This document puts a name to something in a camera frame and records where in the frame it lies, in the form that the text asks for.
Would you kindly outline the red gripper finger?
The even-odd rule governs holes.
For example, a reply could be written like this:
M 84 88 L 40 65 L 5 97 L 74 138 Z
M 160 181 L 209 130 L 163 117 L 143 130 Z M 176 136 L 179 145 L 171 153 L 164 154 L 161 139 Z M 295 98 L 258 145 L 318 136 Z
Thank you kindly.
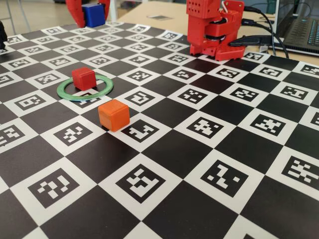
M 109 14 L 110 0 L 98 0 L 98 4 L 98 22 L 105 22 Z
M 84 12 L 82 10 L 82 1 L 81 0 L 66 0 L 67 8 L 75 20 L 76 24 L 80 28 L 85 27 L 85 18 Z

